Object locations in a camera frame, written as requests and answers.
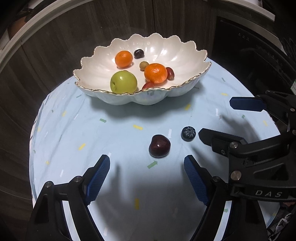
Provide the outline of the blueberry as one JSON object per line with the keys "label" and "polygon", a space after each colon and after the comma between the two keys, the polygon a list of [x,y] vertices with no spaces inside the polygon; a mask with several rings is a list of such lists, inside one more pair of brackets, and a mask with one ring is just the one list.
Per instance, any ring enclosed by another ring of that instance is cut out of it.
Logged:
{"label": "blueberry", "polygon": [[181,138],[186,141],[190,142],[196,137],[196,130],[192,126],[186,126],[181,131]]}

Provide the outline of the dark cherry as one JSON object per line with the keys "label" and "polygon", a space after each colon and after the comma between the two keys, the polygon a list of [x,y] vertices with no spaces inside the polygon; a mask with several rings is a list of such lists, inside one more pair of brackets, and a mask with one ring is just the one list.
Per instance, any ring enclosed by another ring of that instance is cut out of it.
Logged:
{"label": "dark cherry", "polygon": [[149,154],[155,158],[162,158],[168,155],[171,149],[170,140],[163,135],[154,135],[149,145]]}
{"label": "dark cherry", "polygon": [[142,49],[135,50],[133,54],[135,59],[140,59],[144,57],[144,51]]}

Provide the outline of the orange mandarin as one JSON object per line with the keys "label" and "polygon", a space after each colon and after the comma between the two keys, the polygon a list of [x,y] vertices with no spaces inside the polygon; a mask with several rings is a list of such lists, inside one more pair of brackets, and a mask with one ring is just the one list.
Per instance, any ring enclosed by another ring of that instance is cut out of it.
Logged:
{"label": "orange mandarin", "polygon": [[132,64],[133,56],[129,51],[120,51],[115,56],[115,63],[119,68],[126,68]]}
{"label": "orange mandarin", "polygon": [[159,63],[152,63],[146,66],[144,76],[148,82],[161,84],[167,79],[168,72],[165,66]]}

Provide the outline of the light blue tablecloth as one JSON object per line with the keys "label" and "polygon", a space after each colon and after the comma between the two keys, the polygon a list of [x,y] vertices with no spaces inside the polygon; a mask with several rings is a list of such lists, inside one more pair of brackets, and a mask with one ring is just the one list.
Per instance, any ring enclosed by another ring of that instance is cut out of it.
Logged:
{"label": "light blue tablecloth", "polygon": [[[184,171],[193,155],[211,175],[228,179],[228,160],[198,137],[186,142],[192,126],[245,138],[249,143],[278,135],[265,111],[234,110],[229,100],[250,92],[227,70],[212,63],[185,95],[155,105],[110,105],[84,94],[71,77],[42,102],[30,135],[30,183],[36,199],[47,181],[67,183],[110,157],[110,170],[89,206],[105,240],[189,240],[205,206]],[[154,135],[171,142],[167,156],[149,154]]]}

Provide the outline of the tan longan in bowl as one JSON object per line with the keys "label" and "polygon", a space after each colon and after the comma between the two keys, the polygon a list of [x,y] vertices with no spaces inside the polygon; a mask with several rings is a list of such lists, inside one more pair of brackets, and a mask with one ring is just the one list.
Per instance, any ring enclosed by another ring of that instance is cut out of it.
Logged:
{"label": "tan longan in bowl", "polygon": [[139,64],[139,68],[140,68],[140,71],[144,71],[145,68],[149,65],[149,63],[147,61],[142,61],[140,64]]}

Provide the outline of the green apple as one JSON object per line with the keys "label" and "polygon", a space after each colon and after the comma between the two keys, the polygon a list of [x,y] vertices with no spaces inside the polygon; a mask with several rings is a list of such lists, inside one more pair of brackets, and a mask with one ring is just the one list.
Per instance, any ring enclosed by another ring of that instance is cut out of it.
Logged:
{"label": "green apple", "polygon": [[134,93],[137,91],[137,78],[127,70],[118,71],[111,77],[110,88],[115,94]]}

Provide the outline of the white scalloped ceramic bowl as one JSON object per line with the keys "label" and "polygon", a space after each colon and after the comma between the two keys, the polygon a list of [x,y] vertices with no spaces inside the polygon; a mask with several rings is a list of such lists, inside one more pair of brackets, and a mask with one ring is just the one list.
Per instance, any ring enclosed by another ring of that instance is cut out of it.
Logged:
{"label": "white scalloped ceramic bowl", "polygon": [[[133,54],[137,49],[143,50],[144,56],[133,59],[130,66],[121,68],[115,63],[115,56],[120,51]],[[73,75],[81,91],[107,104],[124,105],[134,102],[152,105],[166,97],[182,96],[193,89],[212,65],[207,57],[208,52],[197,50],[194,41],[182,42],[176,35],[164,38],[159,33],[148,37],[133,34],[127,40],[115,38],[107,47],[97,46],[92,56],[80,60],[81,67],[73,70]],[[150,88],[144,87],[148,79],[140,67],[143,61],[171,68],[173,79],[155,83]],[[137,79],[137,88],[133,93],[115,93],[111,90],[112,76],[123,70]]]}

